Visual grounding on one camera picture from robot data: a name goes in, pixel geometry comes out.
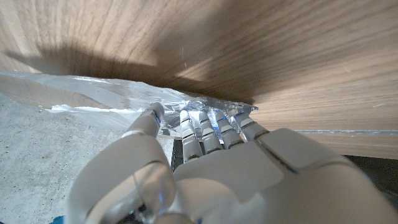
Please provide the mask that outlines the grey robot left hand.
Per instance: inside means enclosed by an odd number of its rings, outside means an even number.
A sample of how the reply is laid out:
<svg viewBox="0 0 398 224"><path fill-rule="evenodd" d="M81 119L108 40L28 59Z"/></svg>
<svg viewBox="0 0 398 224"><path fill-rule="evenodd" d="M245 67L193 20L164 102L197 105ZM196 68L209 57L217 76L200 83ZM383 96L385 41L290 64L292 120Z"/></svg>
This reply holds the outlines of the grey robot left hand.
<svg viewBox="0 0 398 224"><path fill-rule="evenodd" d="M75 179L65 223L396 223L397 210L351 161L248 114L180 113L183 163L158 143L164 108L151 104Z"/></svg>

